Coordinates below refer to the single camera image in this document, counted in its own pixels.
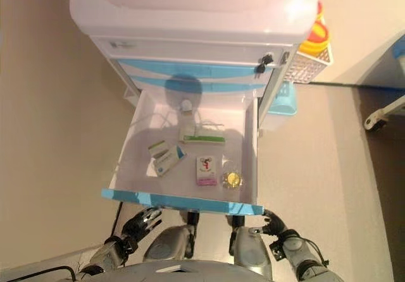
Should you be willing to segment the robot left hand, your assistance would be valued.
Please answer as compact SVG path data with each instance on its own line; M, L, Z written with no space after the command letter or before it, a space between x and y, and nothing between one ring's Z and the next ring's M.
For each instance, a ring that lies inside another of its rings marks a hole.
M122 237L140 242L155 227L162 223L162 212L160 208L155 207L143 209L123 225L121 231Z

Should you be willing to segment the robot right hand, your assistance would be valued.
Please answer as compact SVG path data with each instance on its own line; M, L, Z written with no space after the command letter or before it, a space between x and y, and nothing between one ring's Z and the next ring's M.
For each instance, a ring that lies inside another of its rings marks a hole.
M265 209L263 212L263 216L265 217L265 221L267 222L267 224L262 227L264 234L278 236L288 230L287 225L274 212Z

